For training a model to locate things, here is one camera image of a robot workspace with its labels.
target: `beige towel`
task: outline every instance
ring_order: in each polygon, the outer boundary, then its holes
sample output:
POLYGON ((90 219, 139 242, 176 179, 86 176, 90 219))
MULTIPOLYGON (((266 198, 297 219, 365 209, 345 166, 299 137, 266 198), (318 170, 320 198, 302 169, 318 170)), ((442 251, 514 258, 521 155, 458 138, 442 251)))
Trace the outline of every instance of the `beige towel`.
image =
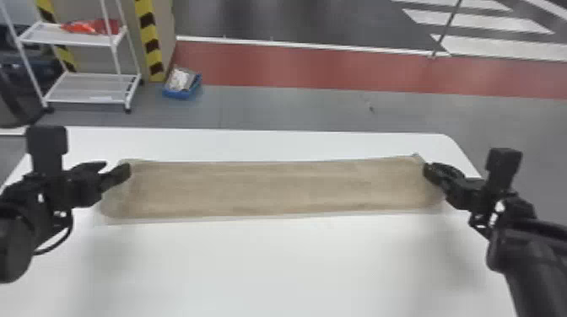
POLYGON ((105 194, 111 218, 268 216, 428 207, 442 193, 417 155, 321 162, 126 160, 132 178, 105 194))

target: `white shelf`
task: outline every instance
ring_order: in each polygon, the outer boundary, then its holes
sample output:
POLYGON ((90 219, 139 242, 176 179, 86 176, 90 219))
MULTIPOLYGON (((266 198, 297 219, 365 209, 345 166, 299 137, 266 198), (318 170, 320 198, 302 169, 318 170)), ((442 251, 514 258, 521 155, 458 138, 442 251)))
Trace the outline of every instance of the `white shelf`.
POLYGON ((44 97, 47 102, 129 104, 140 75, 65 72, 44 97))
POLYGON ((60 24, 36 22, 19 36, 19 40, 23 43, 56 44, 64 46, 116 47, 120 44, 126 32, 126 25, 122 26, 117 35, 111 36, 111 42, 108 35, 69 33, 66 30, 62 30, 60 24))

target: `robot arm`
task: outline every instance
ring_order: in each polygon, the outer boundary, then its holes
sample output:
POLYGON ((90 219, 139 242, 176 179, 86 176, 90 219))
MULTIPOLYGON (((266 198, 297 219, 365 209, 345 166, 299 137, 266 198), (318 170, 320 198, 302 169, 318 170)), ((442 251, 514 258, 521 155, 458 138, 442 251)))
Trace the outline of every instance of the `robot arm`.
POLYGON ((62 244, 73 230, 73 209, 90 207, 102 193, 130 177, 130 166, 120 165, 100 174, 105 162, 62 169, 68 151, 64 127, 31 127, 26 132, 33 172, 0 196, 0 282, 14 282, 28 270, 33 255, 43 255, 62 244), (59 233, 51 246, 41 246, 59 233))
POLYGON ((424 176, 454 208, 471 213, 468 224, 489 241, 487 264, 505 276, 519 317, 567 316, 567 228, 538 220, 511 189, 520 161, 516 150, 493 148, 486 180, 438 163, 426 164, 424 176))

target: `blue bin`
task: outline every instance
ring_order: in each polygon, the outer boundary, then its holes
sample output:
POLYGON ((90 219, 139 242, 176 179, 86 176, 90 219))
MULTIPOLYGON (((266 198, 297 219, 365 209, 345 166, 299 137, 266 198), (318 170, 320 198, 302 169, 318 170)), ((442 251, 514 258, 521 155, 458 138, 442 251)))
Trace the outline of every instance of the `blue bin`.
POLYGON ((202 80, 203 80, 203 76, 201 76, 201 74, 197 74, 197 76, 195 76, 195 80, 193 81, 193 85, 191 85, 191 87, 188 90, 182 90, 182 91, 169 90, 167 89, 167 85, 164 85, 164 88, 162 89, 161 93, 162 95, 164 95, 164 97, 169 97, 179 100, 187 100, 195 93, 195 90, 197 90, 197 88, 201 86, 202 80))

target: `red floor stripe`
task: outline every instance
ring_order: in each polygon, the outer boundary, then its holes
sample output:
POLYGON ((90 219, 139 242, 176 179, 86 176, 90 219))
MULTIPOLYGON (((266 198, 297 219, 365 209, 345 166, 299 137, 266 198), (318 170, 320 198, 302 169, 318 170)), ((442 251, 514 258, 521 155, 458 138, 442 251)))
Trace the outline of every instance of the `red floor stripe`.
POLYGON ((567 63, 179 41, 173 63, 233 86, 567 99, 567 63))

